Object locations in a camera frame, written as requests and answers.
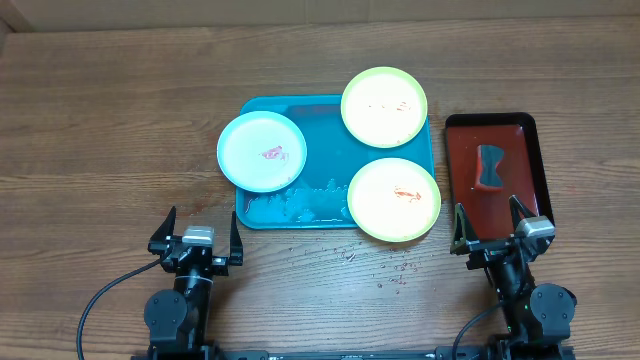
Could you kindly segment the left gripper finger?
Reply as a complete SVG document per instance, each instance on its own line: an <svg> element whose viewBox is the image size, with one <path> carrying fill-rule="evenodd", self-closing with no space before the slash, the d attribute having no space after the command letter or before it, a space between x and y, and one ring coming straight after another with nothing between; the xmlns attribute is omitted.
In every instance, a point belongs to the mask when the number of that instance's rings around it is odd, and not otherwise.
<svg viewBox="0 0 640 360"><path fill-rule="evenodd" d="M239 234L238 226L237 226L237 214L235 211L232 212L231 215L231 225L230 225L230 255L231 256L242 256L243 244Z"/></svg>
<svg viewBox="0 0 640 360"><path fill-rule="evenodd" d="M176 207L172 206L165 220L150 237L149 239L150 244L166 243L173 237L176 215L177 215Z"/></svg>

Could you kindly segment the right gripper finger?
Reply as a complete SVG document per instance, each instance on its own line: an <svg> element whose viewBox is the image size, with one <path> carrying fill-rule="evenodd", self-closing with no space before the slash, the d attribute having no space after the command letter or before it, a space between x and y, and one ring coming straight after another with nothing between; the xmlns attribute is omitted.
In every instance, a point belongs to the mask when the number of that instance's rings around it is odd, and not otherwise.
<svg viewBox="0 0 640 360"><path fill-rule="evenodd" d="M475 233L469 217L461 203L454 207L453 236L450 245L451 253L471 253L476 251L480 240Z"/></svg>
<svg viewBox="0 0 640 360"><path fill-rule="evenodd" d="M535 214L516 195L511 195L508 201L513 223L520 223L523 219L535 217Z"/></svg>

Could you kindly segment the red black sponge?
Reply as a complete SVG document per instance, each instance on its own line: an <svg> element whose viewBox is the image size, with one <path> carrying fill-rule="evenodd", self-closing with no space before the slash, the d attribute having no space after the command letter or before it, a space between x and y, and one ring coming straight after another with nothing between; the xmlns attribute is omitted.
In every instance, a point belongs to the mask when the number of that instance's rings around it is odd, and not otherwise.
<svg viewBox="0 0 640 360"><path fill-rule="evenodd" d="M497 173L503 157L504 150L500 147L483 144L476 148L475 189L497 192L503 188L503 182Z"/></svg>

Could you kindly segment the light blue plate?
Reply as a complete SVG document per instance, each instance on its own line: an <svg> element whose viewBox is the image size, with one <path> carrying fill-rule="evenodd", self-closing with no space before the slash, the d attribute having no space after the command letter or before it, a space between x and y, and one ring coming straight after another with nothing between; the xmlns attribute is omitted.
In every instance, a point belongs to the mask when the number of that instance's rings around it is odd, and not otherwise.
<svg viewBox="0 0 640 360"><path fill-rule="evenodd" d="M307 144L289 118L271 111L251 111L232 120L220 134L217 160L236 187L256 193L280 190L301 174Z"/></svg>

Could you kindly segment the yellow-green plate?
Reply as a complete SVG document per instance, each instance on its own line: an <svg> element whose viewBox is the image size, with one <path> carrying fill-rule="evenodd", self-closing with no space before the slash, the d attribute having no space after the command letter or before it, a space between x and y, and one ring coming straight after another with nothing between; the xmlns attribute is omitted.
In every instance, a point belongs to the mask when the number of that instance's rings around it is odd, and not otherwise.
<svg viewBox="0 0 640 360"><path fill-rule="evenodd" d="M427 122L428 100L420 83L394 67L374 67L354 76L340 102L347 130L360 142L393 148L412 140Z"/></svg>
<svg viewBox="0 0 640 360"><path fill-rule="evenodd" d="M431 230L440 214L441 194L422 166L402 158L382 158L354 175L347 204L354 222L366 234L400 243Z"/></svg>

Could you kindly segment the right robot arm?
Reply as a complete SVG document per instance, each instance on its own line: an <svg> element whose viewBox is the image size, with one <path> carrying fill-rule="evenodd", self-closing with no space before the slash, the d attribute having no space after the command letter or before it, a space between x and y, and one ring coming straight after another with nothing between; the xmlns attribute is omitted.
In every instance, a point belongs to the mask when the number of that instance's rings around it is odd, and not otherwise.
<svg viewBox="0 0 640 360"><path fill-rule="evenodd" d="M538 285L529 264L544 254L555 238L555 226L536 215L514 195L509 197L513 232L506 238L480 239L462 204L455 205L450 252L466 255L469 270L482 269L498 302L469 320L451 346L452 359L573 359L562 342L571 335L577 306L567 288ZM492 335L474 350L459 348L464 334L479 321L502 311L508 332Z"/></svg>

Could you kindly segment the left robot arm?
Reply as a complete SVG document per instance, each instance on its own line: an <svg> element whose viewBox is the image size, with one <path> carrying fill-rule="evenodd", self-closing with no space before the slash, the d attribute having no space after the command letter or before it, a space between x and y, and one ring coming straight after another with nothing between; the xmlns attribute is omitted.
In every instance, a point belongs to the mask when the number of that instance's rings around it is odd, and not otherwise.
<svg viewBox="0 0 640 360"><path fill-rule="evenodd" d="M175 276L171 289L153 294L144 308L150 332L149 359L211 359L226 357L223 350L205 339L213 279L227 276L231 266L243 264L243 245L237 215L231 214L230 253L214 254L214 229L189 226L174 233L177 210L149 239L148 251L157 255L162 269Z"/></svg>

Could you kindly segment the black red lacquer tray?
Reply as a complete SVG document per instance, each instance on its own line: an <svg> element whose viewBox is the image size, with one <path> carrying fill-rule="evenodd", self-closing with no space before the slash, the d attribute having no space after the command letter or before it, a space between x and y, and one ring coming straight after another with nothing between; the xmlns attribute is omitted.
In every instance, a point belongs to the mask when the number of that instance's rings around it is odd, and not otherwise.
<svg viewBox="0 0 640 360"><path fill-rule="evenodd" d="M553 218L534 118L524 112L454 114L445 122L452 203L461 203L477 236L493 240L513 232L509 197L516 195L536 216ZM474 188L476 148L494 145L504 150L497 167L503 188Z"/></svg>

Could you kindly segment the teal plastic tray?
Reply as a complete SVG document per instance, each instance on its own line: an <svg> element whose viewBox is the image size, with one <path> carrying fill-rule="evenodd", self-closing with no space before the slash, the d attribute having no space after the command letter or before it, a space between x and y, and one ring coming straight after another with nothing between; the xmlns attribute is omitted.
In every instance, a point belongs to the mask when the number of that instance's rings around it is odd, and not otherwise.
<svg viewBox="0 0 640 360"><path fill-rule="evenodd" d="M243 105L241 114L271 111L289 118L307 145L304 168L290 185L269 193L236 190L237 216L245 226L257 230L354 228L348 187L358 170L377 159L407 159L436 175L428 124L401 146L375 148L350 134L341 118L340 102L339 95L295 95L256 97Z"/></svg>

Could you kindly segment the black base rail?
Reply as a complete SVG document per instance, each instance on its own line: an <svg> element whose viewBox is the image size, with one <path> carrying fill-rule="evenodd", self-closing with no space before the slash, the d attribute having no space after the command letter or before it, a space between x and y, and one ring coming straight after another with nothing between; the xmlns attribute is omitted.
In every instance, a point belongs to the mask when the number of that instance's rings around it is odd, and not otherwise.
<svg viewBox="0 0 640 360"><path fill-rule="evenodd" d="M453 356L451 346L439 346L424 351L342 351L342 352L293 352L268 353L267 351L223 351L219 348L196 353L156 355L148 350L144 355L133 355L131 360L156 359L227 359L227 360L489 360L489 359L561 359L575 360L572 347L526 352L516 349L509 356L491 353L486 346L462 346Z"/></svg>

